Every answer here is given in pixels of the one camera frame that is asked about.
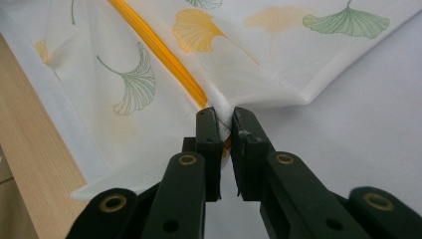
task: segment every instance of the green ginkgo leaf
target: green ginkgo leaf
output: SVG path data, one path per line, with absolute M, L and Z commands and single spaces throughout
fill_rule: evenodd
M 124 96 L 120 103 L 114 106 L 114 111 L 121 116 L 128 116 L 134 111 L 140 111 L 150 104 L 155 94 L 155 77 L 152 73 L 149 55 L 138 43 L 139 63 L 133 71 L 120 73 L 106 65 L 99 56 L 100 63 L 120 75 L 124 81 Z
M 390 21 L 375 14 L 353 10 L 348 1 L 344 10 L 326 17 L 308 15 L 304 17 L 304 26 L 325 34 L 343 33 L 353 37 L 376 38 L 387 29 Z
M 221 6 L 223 0 L 185 0 L 194 7 L 213 9 Z

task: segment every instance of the yellow stripe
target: yellow stripe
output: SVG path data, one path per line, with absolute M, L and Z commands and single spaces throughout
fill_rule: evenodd
M 204 91 L 154 31 L 124 2 L 124 0 L 108 1 L 121 16 L 123 16 L 126 22 L 134 29 L 155 56 L 157 56 L 164 66 L 183 85 L 199 107 L 204 109 L 207 104 L 207 97 L 205 96 Z

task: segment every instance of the yellow ginkgo leaf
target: yellow ginkgo leaf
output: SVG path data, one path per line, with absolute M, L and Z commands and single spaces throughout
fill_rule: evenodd
M 173 35 L 184 52 L 211 52 L 214 37 L 225 37 L 212 22 L 212 16 L 199 9 L 178 12 Z
M 302 19 L 308 14 L 310 10 L 303 7 L 269 7 L 248 17 L 244 24 L 248 27 L 265 28 L 275 36 L 290 27 L 302 25 Z
M 49 52 L 47 51 L 46 47 L 46 39 L 43 39 L 35 44 L 35 49 L 37 50 L 38 54 L 43 60 L 43 63 L 47 63 L 49 60 Z

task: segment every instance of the ginkgo leaf print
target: ginkgo leaf print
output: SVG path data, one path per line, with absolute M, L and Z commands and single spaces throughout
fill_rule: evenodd
M 258 62 L 234 41 L 224 35 L 214 24 L 212 16 L 199 9 L 186 9 L 177 13 L 176 23 L 173 27 L 173 35 L 179 41 L 179 47 L 186 53 L 189 52 L 212 52 L 211 43 L 215 37 L 225 37 L 257 65 Z
M 199 7 L 203 9 L 213 9 L 218 8 L 222 4 L 222 0 L 185 0 L 194 7 Z
M 310 10 L 297 6 L 269 7 L 245 19 L 244 25 L 265 28 L 274 37 L 288 28 L 302 25 L 308 14 Z
M 154 98 L 155 77 L 151 70 L 149 55 L 140 43 L 138 43 L 138 50 L 139 63 L 133 71 L 127 73 L 113 70 L 97 56 L 103 66 L 123 78 L 124 96 L 121 102 L 114 106 L 114 111 L 121 116 L 128 116 L 134 111 L 142 110 Z
M 376 38 L 387 29 L 390 21 L 375 14 L 350 8 L 349 0 L 344 10 L 326 17 L 308 15 L 304 26 L 325 34 L 343 33 L 353 37 Z
M 47 63 L 49 61 L 49 52 L 47 50 L 46 46 L 46 39 L 37 42 L 35 44 L 35 49 L 37 50 L 38 54 L 41 57 L 41 60 L 43 60 L 43 63 Z

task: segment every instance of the wooden table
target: wooden table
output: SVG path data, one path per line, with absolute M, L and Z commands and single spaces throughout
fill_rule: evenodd
M 87 205 L 85 181 L 40 99 L 0 35 L 0 144 L 40 238 L 65 238 Z

